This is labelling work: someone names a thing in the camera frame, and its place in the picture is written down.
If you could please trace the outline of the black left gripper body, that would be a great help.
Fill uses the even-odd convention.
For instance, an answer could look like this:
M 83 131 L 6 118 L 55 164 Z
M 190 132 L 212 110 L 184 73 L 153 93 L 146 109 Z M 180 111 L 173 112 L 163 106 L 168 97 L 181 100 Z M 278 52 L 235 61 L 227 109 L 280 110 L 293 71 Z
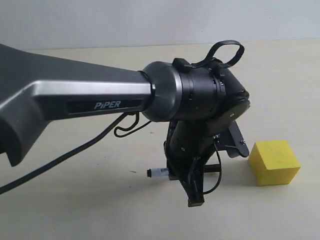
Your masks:
M 217 151 L 214 147 L 219 130 L 202 120 L 171 120 L 163 143 L 166 160 L 180 163 L 180 177 L 204 170 L 209 158 Z

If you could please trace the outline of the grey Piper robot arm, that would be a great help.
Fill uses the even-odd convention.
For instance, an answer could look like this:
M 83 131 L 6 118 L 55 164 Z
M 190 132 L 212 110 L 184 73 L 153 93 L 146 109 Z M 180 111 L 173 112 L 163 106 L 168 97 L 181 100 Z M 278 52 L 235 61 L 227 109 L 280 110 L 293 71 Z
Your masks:
M 164 141 L 170 180 L 181 183 L 188 206 L 204 203 L 208 164 L 226 151 L 247 157 L 237 118 L 250 107 L 249 93 L 231 73 L 245 48 L 236 40 L 214 44 L 196 63 L 183 58 L 155 61 L 140 71 L 115 68 L 0 47 L 0 151 L 11 166 L 24 159 L 56 120 L 118 114 L 102 133 L 48 164 L 1 187 L 6 193 L 88 149 L 108 133 L 124 138 L 138 130 L 140 116 L 169 124 Z

